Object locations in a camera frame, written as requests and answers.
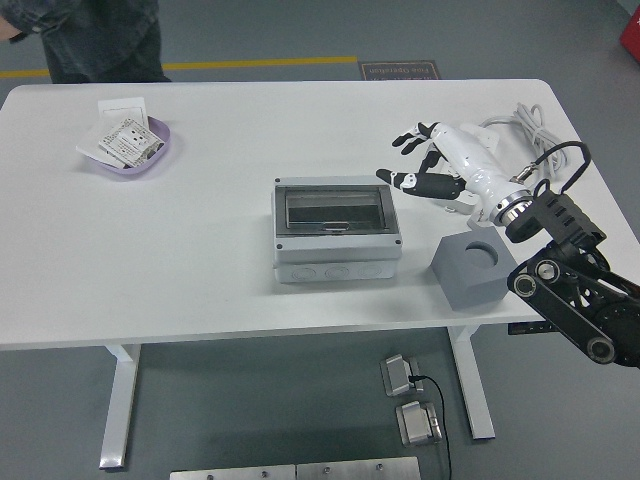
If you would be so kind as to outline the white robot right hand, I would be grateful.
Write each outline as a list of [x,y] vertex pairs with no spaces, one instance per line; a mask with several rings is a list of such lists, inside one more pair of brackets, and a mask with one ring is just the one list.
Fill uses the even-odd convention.
[[379,169],[376,176],[413,196],[454,200],[463,190],[479,196],[489,220],[508,226],[530,204],[531,194],[512,182],[494,155],[472,134],[436,122],[417,124],[392,145],[407,155],[426,143],[430,150],[416,173]]

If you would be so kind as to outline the person's right hand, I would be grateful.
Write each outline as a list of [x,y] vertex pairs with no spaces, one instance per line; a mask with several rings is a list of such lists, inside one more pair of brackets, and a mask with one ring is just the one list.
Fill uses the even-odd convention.
[[19,41],[24,37],[24,32],[20,29],[20,22],[7,12],[1,12],[0,37],[2,42]]

